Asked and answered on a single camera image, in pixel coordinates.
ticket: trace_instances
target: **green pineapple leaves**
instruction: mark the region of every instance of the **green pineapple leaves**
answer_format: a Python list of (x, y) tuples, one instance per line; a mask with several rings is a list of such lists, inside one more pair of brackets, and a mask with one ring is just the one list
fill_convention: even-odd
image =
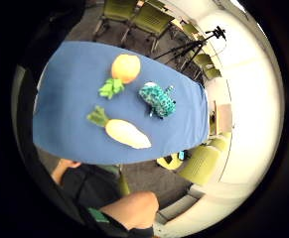
[(109, 78), (106, 80), (104, 85), (98, 89), (100, 96), (107, 97), (111, 99), (113, 95), (124, 90), (124, 85), (121, 79), (118, 78)]

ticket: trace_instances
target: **gray carpet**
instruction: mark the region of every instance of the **gray carpet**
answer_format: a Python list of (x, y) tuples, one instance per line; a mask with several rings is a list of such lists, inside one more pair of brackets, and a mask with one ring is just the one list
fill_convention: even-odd
[[(102, 6), (101, 4), (97, 4), (87, 8), (81, 21), (67, 35), (66, 41), (91, 41), (92, 32), (101, 15)], [(123, 24), (110, 22), (110, 28), (102, 33), (97, 38), (97, 41), (118, 46), (124, 31), (125, 26)], [(146, 36), (147, 34), (140, 30), (132, 31), (127, 38), (125, 48), (142, 55), (147, 55), (151, 42), (145, 41)], [(160, 40), (157, 51), (151, 58), (167, 52), (171, 48), (180, 46), (184, 42), (185, 36), (183, 34), (177, 34), (175, 39), (171, 39), (170, 32), (167, 32)], [(169, 54), (158, 59), (158, 61), (165, 62), (172, 57), (173, 55)], [(174, 61), (168, 64), (168, 66), (174, 69), (176, 69), (176, 65)], [(192, 76), (192, 73), (194, 73), (194, 69), (191, 67), (185, 72), (187, 76)], [(43, 164), (50, 172), (55, 167), (55, 156), (41, 150), (39, 152)], [(122, 171), (127, 178), (131, 191), (154, 191), (158, 197), (161, 209), (181, 198), (191, 185), (190, 182), (180, 178), (175, 173), (158, 166), (156, 161), (123, 165)]]

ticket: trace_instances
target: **blue tablecloth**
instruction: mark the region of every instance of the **blue tablecloth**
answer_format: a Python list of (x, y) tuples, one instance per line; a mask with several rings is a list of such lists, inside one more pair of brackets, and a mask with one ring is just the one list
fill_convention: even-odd
[[(99, 96), (98, 89), (110, 77), (111, 65), (120, 54), (140, 57), (141, 71), (123, 92), (108, 100)], [(174, 85), (171, 97), (176, 100), (176, 111), (164, 120), (150, 117), (138, 94), (148, 81), (162, 88)], [(136, 150), (111, 139), (104, 128), (86, 119), (95, 105), (103, 107), (109, 118), (134, 124), (152, 147)], [(208, 134), (204, 89), (155, 60), (100, 43), (63, 42), (46, 66), (37, 95), (33, 139), (51, 154), (88, 164), (130, 164), (193, 148)]]

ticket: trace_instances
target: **hand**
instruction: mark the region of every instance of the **hand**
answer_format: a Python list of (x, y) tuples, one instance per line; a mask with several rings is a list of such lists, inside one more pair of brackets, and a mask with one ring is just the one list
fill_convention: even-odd
[(68, 160), (68, 159), (64, 159), (64, 158), (61, 158), (59, 163), (58, 163), (59, 167), (61, 168), (77, 168), (81, 165), (81, 162), (75, 162), (75, 161), (72, 161), (72, 160)]
[(61, 158), (58, 162), (58, 165), (52, 172), (52, 179), (56, 184), (61, 184), (62, 177), (66, 172), (67, 168), (77, 168), (81, 165), (81, 162), (75, 162), (72, 160)]

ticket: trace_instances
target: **black background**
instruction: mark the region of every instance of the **black background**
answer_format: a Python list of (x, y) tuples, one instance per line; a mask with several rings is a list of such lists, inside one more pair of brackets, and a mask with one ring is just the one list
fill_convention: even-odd
[[(41, 193), (25, 170), (12, 131), (15, 65), (55, 2), (0, 2), (0, 235), (90, 237)], [(255, 193), (233, 215), (194, 237), (289, 237), (289, 0), (240, 2), (260, 23), (278, 57), (286, 96), (284, 131), (272, 168)]]

